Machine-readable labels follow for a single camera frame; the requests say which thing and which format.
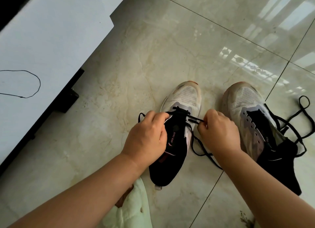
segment black string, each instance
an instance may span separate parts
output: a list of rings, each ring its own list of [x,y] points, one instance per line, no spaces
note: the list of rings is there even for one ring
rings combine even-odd
[[[303,107],[302,104],[301,104],[301,99],[302,99],[303,97],[305,97],[305,98],[307,99],[307,101],[308,101],[308,105],[307,105],[306,107]],[[270,116],[271,116],[271,117],[273,118],[273,120],[276,122],[277,130],[280,131],[282,135],[284,135],[284,134],[286,133],[286,131],[290,128],[290,129],[294,132],[294,134],[296,135],[296,137],[297,137],[297,140],[295,141],[295,144],[297,144],[297,143],[299,142],[299,143],[301,143],[301,144],[303,145],[304,151],[303,151],[302,153],[300,153],[300,154],[297,154],[295,157],[300,157],[300,156],[302,156],[302,155],[304,155],[304,154],[306,153],[307,149],[306,149],[306,147],[305,147],[305,145],[304,145],[304,143],[303,143],[303,139],[304,139],[304,138],[307,138],[307,137],[309,137],[310,135],[312,135],[313,133],[315,133],[315,122],[314,122],[313,118],[306,112],[306,109],[310,106],[310,104],[311,104],[311,102],[310,102],[309,98],[306,97],[305,95],[302,95],[301,97],[299,97],[299,107],[300,107],[300,110],[297,111],[297,112],[296,112],[295,114],[293,114],[292,116],[290,116],[287,120],[285,120],[285,119],[283,119],[283,118],[281,118],[281,117],[279,117],[279,116],[274,115],[274,114],[270,111],[270,109],[268,108],[268,106],[265,104],[266,108],[267,108],[268,111],[269,111]],[[303,113],[303,114],[308,118],[308,120],[310,121],[311,126],[312,126],[312,130],[311,130],[308,134],[306,134],[305,136],[303,136],[303,137],[302,137],[302,136],[298,133],[298,131],[292,126],[292,124],[289,123],[289,122],[291,121],[291,119],[295,118],[295,117],[296,117],[297,115],[299,115],[300,113]],[[284,125],[283,125],[282,127],[280,126],[279,121],[281,121],[281,122],[284,123]]]
[[[195,118],[195,117],[189,115],[189,114],[188,114],[189,112],[188,112],[187,110],[181,109],[181,108],[179,108],[179,107],[173,107],[173,109],[174,109],[175,111],[167,112],[167,113],[168,113],[169,115],[176,115],[177,113],[185,114],[187,117],[192,118],[192,119],[188,119],[188,121],[189,121],[189,122],[192,122],[192,123],[195,123],[195,124],[199,124],[199,122],[197,122],[196,120],[198,120],[198,121],[200,121],[200,122],[204,122],[202,119]],[[140,114],[139,114],[139,117],[138,117],[138,123],[140,122],[140,115],[143,115],[143,116],[145,117],[145,115],[144,115],[143,113],[140,113]],[[207,156],[207,157],[211,160],[211,162],[213,162],[213,164],[215,164],[215,166],[217,166],[218,168],[220,168],[221,170],[223,170],[223,169],[213,160],[213,158],[211,157],[211,156],[213,156],[213,154],[212,154],[212,153],[208,153],[207,150],[205,149],[203,143],[201,142],[201,140],[200,140],[199,138],[197,138],[197,137],[194,135],[194,132],[193,132],[193,130],[192,130],[191,125],[190,125],[189,123],[187,123],[187,122],[185,122],[185,125],[190,128],[190,131],[191,131],[191,134],[192,134],[192,136],[191,136],[191,149],[192,149],[192,151],[194,152],[194,154],[196,154],[197,156],[200,156],[200,157],[202,157],[202,156]],[[204,152],[204,154],[198,154],[198,153],[195,152],[194,147],[193,147],[194,139],[196,139],[196,140],[199,142],[200,147],[201,147],[202,151]]]
[[[3,95],[10,95],[10,96],[19,97],[19,98],[30,98],[30,97],[33,97],[35,94],[37,94],[37,92],[39,91],[39,89],[40,89],[40,87],[41,87],[41,81],[40,81],[39,77],[38,77],[37,75],[35,75],[35,74],[33,74],[33,73],[27,71],[27,70],[8,70],[8,69],[6,69],[6,70],[0,70],[0,72],[1,72],[1,71],[14,71],[14,72],[15,72],[15,71],[24,71],[24,72],[28,72],[28,73],[30,73],[31,75],[34,75],[34,76],[38,79],[38,81],[39,81],[39,87],[38,87],[38,90],[37,90],[32,96],[29,96],[29,97],[23,97],[23,96],[18,96],[18,95],[14,95],[14,94],[5,94],[5,93],[0,93],[0,94],[3,94]]]

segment left hand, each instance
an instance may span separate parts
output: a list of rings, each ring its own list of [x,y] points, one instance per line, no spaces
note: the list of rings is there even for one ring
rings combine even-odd
[[[167,133],[164,122],[168,113],[149,111],[144,120],[129,132],[122,154],[130,157],[136,165],[145,170],[165,151]]]

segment forearm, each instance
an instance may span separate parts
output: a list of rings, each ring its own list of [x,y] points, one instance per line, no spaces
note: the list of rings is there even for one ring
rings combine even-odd
[[[315,227],[315,210],[246,153],[217,160],[262,227]]]
[[[128,156],[120,154],[11,227],[95,227],[142,172]]]

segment hand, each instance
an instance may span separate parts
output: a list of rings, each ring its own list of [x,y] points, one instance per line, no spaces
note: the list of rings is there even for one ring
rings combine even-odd
[[[204,144],[216,159],[241,150],[240,136],[237,126],[223,113],[210,109],[199,123],[198,131]]]
[[[145,170],[166,149],[164,122],[168,117],[168,113],[149,111],[144,120],[130,130],[121,153],[128,155],[140,169]]]

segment white furniture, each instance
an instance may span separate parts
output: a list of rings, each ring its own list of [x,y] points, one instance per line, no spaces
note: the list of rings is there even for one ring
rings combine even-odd
[[[113,28],[122,0],[30,0],[0,32],[0,164]]]

